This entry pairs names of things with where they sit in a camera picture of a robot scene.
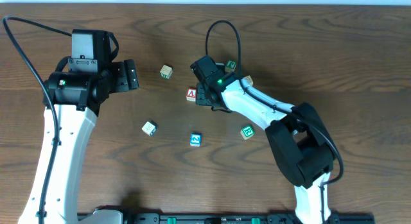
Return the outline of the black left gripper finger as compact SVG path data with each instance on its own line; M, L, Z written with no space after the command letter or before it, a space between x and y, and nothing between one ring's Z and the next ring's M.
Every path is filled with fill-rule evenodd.
M134 88L134 61L123 61L123 91L129 91Z
M139 88L139 82L137 79L137 68L135 62L131 59L125 60L125 70L128 80L128 88L130 90L136 90Z

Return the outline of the red letter A block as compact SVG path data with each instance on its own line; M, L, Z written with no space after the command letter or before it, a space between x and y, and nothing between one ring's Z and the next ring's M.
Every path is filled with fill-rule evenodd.
M186 93L186 99L188 101L196 101L197 90L194 88L188 88Z

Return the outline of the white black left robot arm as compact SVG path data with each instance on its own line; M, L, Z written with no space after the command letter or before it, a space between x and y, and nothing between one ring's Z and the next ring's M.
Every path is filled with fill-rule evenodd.
M44 138L33 187L19 223L78 223L78 188L101 104L138 88L133 60L63 58L42 84Z

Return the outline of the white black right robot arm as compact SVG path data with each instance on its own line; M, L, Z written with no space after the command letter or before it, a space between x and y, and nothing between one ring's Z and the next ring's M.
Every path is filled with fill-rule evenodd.
M302 223L325 223L330 173L341 156L315 109L280 102L234 74L196 73L212 104L237 112L264 129L277 167L294 185L295 214Z

